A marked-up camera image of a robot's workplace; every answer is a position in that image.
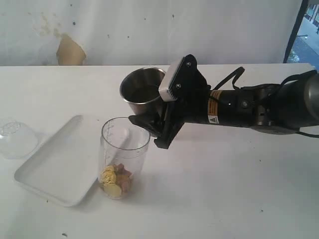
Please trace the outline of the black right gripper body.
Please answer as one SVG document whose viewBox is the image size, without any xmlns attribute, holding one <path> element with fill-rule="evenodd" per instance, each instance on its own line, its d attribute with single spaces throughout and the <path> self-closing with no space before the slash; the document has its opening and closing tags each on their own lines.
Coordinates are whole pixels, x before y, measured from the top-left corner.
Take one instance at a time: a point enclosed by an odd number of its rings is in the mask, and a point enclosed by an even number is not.
<svg viewBox="0 0 319 239">
<path fill-rule="evenodd" d="M 185 98 L 164 102 L 164 116 L 161 117 L 162 133 L 154 142 L 158 148 L 168 149 L 177 133 L 186 123 L 207 123 L 207 102 L 210 85 L 196 90 Z"/>
</svg>

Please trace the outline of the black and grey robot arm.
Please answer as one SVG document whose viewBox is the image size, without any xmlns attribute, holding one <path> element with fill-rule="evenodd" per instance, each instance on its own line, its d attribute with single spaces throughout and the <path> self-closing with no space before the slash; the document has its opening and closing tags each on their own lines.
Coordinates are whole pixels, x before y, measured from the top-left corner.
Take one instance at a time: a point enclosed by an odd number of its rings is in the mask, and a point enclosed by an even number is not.
<svg viewBox="0 0 319 239">
<path fill-rule="evenodd" d="M 160 86 L 159 113 L 129 116 L 155 137 L 162 149 L 185 123 L 250 128 L 267 134 L 302 134 L 303 127 L 319 123 L 319 74 L 310 70 L 288 76 L 279 84 L 260 84 L 223 90 L 244 73 L 239 67 L 211 87 L 189 54 L 170 65 Z"/>
</svg>

